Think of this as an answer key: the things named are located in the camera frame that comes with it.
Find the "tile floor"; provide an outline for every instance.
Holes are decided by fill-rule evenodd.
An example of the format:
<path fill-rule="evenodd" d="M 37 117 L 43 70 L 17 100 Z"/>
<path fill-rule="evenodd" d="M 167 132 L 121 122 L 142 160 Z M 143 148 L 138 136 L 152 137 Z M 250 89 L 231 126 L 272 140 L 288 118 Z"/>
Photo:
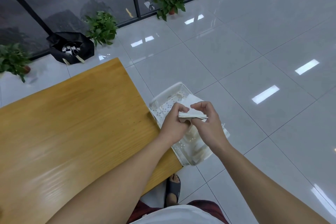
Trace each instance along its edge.
<path fill-rule="evenodd" d="M 119 29 L 85 64 L 45 56 L 25 84 L 5 73 L 1 106 L 118 57 L 146 104 L 179 81 L 211 101 L 234 147 L 336 223 L 335 28 L 336 0 L 195 0 Z M 181 203 L 212 200 L 232 224 L 256 223 L 216 156 L 178 175 Z M 164 188 L 142 199 L 162 206 Z"/>

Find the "perforated plastic basket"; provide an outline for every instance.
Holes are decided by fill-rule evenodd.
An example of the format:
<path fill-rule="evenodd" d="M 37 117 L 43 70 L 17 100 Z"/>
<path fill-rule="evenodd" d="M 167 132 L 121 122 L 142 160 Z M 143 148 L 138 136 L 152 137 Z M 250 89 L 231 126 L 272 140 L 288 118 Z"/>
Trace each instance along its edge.
<path fill-rule="evenodd" d="M 189 94 L 192 94 L 191 91 L 188 90 L 182 82 L 178 82 L 157 95 L 149 103 L 149 110 L 160 128 L 173 104 L 181 101 L 182 98 L 187 98 Z M 229 137 L 229 132 L 224 127 L 223 130 L 226 137 Z M 212 151 L 202 140 L 195 140 L 193 134 L 195 134 L 194 126 L 189 129 L 178 143 L 172 146 L 172 149 L 183 166 L 197 165 L 212 154 Z"/>

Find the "black bag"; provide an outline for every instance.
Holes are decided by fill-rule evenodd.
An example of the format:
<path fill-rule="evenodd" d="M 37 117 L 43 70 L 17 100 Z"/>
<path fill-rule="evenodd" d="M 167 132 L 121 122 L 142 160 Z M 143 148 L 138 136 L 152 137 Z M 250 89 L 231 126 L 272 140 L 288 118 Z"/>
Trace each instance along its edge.
<path fill-rule="evenodd" d="M 84 62 L 95 54 L 94 43 L 82 33 L 57 32 L 47 37 L 50 53 L 67 65 Z"/>

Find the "wooden tabletop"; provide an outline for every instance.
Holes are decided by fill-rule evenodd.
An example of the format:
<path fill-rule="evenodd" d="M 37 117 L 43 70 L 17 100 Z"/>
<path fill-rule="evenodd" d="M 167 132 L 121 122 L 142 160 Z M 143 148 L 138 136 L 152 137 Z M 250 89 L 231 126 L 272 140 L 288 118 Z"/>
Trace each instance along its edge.
<path fill-rule="evenodd" d="M 158 132 L 119 59 L 0 108 L 0 223 L 47 222 Z M 168 150 L 144 193 L 181 168 Z"/>

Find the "wooden table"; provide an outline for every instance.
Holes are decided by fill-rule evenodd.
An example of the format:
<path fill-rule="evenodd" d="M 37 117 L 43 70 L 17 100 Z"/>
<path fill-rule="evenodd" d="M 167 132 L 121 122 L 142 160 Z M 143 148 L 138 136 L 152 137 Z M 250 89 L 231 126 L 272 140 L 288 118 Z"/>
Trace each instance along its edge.
<path fill-rule="evenodd" d="M 159 128 L 119 59 L 0 108 L 0 223 L 45 223 Z M 172 149 L 147 192 L 182 166 Z"/>

